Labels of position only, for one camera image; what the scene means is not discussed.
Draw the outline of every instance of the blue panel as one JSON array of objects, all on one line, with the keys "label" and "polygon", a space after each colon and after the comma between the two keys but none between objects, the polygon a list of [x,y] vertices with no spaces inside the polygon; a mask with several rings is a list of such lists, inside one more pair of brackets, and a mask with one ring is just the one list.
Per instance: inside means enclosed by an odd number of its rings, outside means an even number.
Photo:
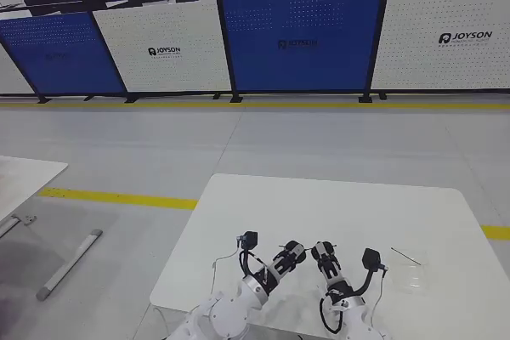
[{"label": "blue panel", "polygon": [[360,90],[380,0],[223,0],[240,91]]},{"label": "blue panel", "polygon": [[122,92],[88,13],[0,20],[0,34],[42,94]]}]

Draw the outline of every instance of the yellow floor line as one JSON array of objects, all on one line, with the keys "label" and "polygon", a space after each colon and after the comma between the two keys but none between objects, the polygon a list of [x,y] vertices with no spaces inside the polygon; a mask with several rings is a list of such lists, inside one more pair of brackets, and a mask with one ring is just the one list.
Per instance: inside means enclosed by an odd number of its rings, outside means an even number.
[{"label": "yellow floor line", "polygon": [[[116,204],[130,204],[147,207],[166,207],[171,209],[194,210],[198,200],[184,198],[159,197],[146,195],[118,194],[113,192],[69,190],[61,188],[45,188],[39,194],[42,197],[65,198],[70,200],[99,201]],[[510,241],[510,227],[482,225],[488,239]]]},{"label": "yellow floor line", "polygon": [[106,203],[131,204],[148,207],[168,207],[172,209],[193,210],[197,200],[184,198],[158,197],[145,195],[118,194],[113,192],[99,192],[86,190],[68,190],[60,188],[45,188],[39,194],[43,197],[67,198],[70,200],[99,201]]},{"label": "yellow floor line", "polygon": [[482,225],[482,230],[488,239],[510,241],[510,227]]},{"label": "yellow floor line", "polygon": [[231,104],[228,101],[193,101],[193,102],[144,102],[140,101],[132,104],[123,103],[97,103],[97,102],[70,102],[60,103],[50,101],[47,104],[36,103],[0,103],[0,108],[225,108],[225,107],[252,107],[252,108],[316,108],[316,109],[430,109],[430,110],[510,110],[510,104],[468,104],[468,103],[309,103],[309,102],[256,102],[246,101],[237,104]]}]

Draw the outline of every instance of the table leg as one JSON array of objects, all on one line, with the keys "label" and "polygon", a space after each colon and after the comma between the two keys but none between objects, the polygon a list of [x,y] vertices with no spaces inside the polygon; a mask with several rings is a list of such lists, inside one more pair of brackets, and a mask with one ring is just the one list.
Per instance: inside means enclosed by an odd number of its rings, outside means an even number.
[{"label": "table leg", "polygon": [[0,238],[6,235],[8,231],[10,231],[19,222],[20,220],[18,218],[12,217],[5,221],[4,223],[2,223],[2,225],[0,225]]},{"label": "table leg", "polygon": [[36,298],[39,301],[45,300],[49,294],[53,291],[53,289],[59,284],[59,282],[64,279],[66,274],[72,269],[72,267],[77,263],[77,261],[83,256],[83,254],[93,245],[96,239],[102,235],[102,230],[95,229],[91,232],[89,236],[82,242],[82,244],[77,248],[76,254],[74,258],[70,260],[70,262],[65,263],[62,267],[57,270],[57,272],[49,279],[49,281],[40,289],[40,291],[36,294]]}]

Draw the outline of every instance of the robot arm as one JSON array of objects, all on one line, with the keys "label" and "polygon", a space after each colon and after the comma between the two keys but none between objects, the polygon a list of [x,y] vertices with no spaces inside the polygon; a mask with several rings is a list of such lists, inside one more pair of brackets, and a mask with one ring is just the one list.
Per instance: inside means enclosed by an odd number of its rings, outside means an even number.
[{"label": "robot arm", "polygon": [[[344,333],[350,340],[389,339],[366,322],[369,310],[362,297],[368,289],[374,273],[379,269],[383,270],[383,275],[387,273],[388,268],[382,264],[380,253],[369,248],[365,249],[362,262],[368,273],[363,286],[355,291],[342,276],[340,263],[334,255],[334,247],[330,242],[317,242],[311,252],[312,257],[317,261],[320,272],[325,276],[327,284],[327,293],[320,300],[320,316],[325,328],[332,334],[338,334],[344,325]],[[327,297],[331,299],[331,307],[324,308]],[[327,325],[325,312],[330,312],[335,319],[338,319],[336,329],[331,329]]]},{"label": "robot arm", "polygon": [[306,258],[304,247],[289,241],[270,266],[263,263],[259,271],[252,273],[247,257],[254,256],[250,251],[257,245],[257,233],[248,231],[240,240],[239,258],[245,276],[236,295],[225,297],[219,292],[210,297],[187,315],[168,340],[242,339],[248,330],[247,316],[251,309],[260,310],[280,280]]}]

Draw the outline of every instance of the floor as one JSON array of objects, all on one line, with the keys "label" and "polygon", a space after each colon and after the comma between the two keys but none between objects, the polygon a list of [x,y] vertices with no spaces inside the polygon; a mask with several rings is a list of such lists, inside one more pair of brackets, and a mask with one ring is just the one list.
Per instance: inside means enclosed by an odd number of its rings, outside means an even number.
[{"label": "floor", "polygon": [[[404,101],[510,104],[510,97],[389,100]],[[510,110],[0,108],[0,155],[68,162],[53,187],[149,196],[197,199],[213,173],[452,187],[480,224],[510,226]],[[0,240],[1,339],[167,336],[149,295],[190,211],[45,197],[30,209],[38,220]],[[94,228],[104,237],[39,303],[37,289]],[[490,244],[510,278],[510,241]]]}]

